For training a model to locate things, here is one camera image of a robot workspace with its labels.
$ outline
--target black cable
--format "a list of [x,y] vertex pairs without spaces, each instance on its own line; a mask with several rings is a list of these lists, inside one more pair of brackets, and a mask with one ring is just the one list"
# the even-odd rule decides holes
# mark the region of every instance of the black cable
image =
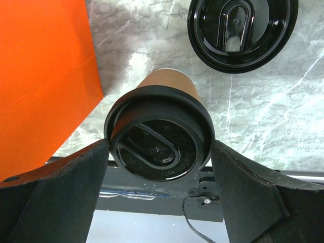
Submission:
[[188,196],[188,197],[186,197],[186,198],[184,198],[183,200],[182,200],[182,211],[183,211],[183,216],[184,216],[184,218],[186,219],[186,221],[187,221],[187,224],[189,225],[189,227],[190,227],[190,229],[193,231],[193,232],[195,232],[198,236],[200,236],[201,238],[203,238],[206,242],[208,242],[208,243],[216,243],[215,241],[213,241],[212,239],[210,239],[210,238],[208,238],[207,236],[205,236],[205,235],[203,235],[203,234],[201,234],[200,232],[198,232],[192,225],[191,225],[191,223],[189,222],[189,220],[188,220],[188,218],[187,218],[187,215],[186,215],[186,212],[185,212],[185,209],[184,209],[184,204],[185,204],[185,202],[186,202],[186,200],[188,199],[188,198],[198,198],[198,197],[207,197],[209,200],[211,200],[211,201],[215,201],[216,199],[215,198],[213,198],[212,196],[211,196],[211,194],[209,194],[209,193],[203,193],[203,194],[200,194],[200,195],[196,195],[196,196]]

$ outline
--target loose cup lid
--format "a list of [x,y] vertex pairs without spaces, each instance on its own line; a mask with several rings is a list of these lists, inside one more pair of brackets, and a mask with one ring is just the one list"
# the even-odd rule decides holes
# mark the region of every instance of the loose cup lid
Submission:
[[248,72],[279,53],[291,36],[297,14],[298,0],[192,0],[189,39],[211,68]]

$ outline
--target gray marble countertop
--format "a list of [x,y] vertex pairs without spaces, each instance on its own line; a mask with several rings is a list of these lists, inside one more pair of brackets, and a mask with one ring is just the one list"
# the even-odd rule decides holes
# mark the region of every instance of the gray marble countertop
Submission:
[[190,0],[88,0],[104,100],[55,156],[103,137],[113,103],[151,71],[194,81],[216,137],[273,169],[324,171],[324,1],[299,0],[295,30],[268,64],[244,74],[207,67],[187,35]]

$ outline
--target cup lid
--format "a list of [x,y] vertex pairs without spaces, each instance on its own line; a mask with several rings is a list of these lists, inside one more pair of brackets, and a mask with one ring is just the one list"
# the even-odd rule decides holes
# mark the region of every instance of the cup lid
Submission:
[[192,0],[191,45],[211,68],[252,71],[269,62],[295,27],[298,0]]
[[210,158],[212,120],[195,98],[165,86],[145,86],[122,96],[104,128],[117,164],[152,181],[178,180]]

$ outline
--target orange bag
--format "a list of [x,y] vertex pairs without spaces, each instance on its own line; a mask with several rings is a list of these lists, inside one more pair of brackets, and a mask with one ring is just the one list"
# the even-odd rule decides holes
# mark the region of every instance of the orange bag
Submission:
[[84,0],[0,9],[1,181],[44,165],[103,94]]

